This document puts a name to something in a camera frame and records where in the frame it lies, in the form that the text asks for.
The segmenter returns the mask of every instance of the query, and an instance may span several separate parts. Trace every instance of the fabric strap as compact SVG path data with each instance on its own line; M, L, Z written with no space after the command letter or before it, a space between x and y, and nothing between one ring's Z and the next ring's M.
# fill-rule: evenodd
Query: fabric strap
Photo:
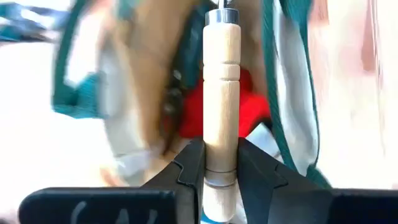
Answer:
M319 138L319 125L317 116L317 105L315 99L315 89L313 86L313 78L310 65L310 57L308 51L308 17L311 10L311 0L279 0L280 6L287 19L292 20L298 25L301 40L305 51L305 59L307 61L308 76L310 79L310 88L312 92L312 110L315 116L315 123L317 128L317 137ZM264 63L266 65L266 80L268 87L268 99L271 107L271 120L273 125L273 133L278 144L280 154L284 160L284 164L294 171L298 171L295 162L292 158L291 151L284 133L282 125L279 98L278 98L278 84L276 77L275 56L277 55L274 35L274 0L263 0L263 18L262 18L262 46L264 52ZM317 156L313 164L307 168L306 176L318 184L320 187L330 188L330 184L326 178L317 170L316 165L319 156L319 141L317 145Z
M89 74L77 88L68 86L65 82L68 58L75 29L80 16L83 15L85 9L90 4L90 0L77 0L71 9L54 66L53 110L76 119L100 118L97 110L96 96L99 76L95 73Z

